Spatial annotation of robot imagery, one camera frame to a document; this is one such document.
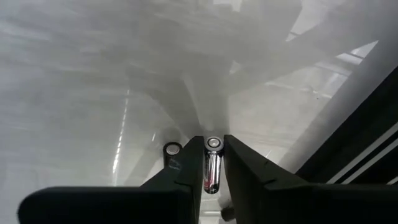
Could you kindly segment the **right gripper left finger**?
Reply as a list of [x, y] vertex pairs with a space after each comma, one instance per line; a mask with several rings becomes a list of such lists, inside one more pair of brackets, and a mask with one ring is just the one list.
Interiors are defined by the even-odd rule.
[[195, 136], [140, 187], [47, 187], [25, 197], [19, 224], [198, 224], [204, 138]]

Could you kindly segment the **white translucent table mat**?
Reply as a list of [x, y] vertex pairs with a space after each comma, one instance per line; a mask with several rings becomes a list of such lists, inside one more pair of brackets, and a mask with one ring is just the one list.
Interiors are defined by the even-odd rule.
[[0, 224], [232, 134], [298, 170], [398, 67], [398, 0], [0, 0]]

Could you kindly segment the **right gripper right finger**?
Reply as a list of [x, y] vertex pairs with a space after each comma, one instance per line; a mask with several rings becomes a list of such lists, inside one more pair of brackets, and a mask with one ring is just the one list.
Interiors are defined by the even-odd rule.
[[232, 135], [224, 168], [237, 224], [398, 224], [398, 186], [310, 183]]

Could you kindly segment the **silver battery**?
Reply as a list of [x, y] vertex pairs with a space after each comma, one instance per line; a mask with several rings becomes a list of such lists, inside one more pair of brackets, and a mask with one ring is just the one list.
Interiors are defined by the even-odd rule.
[[203, 188], [208, 194], [215, 194], [220, 188], [223, 141], [216, 136], [205, 140]]

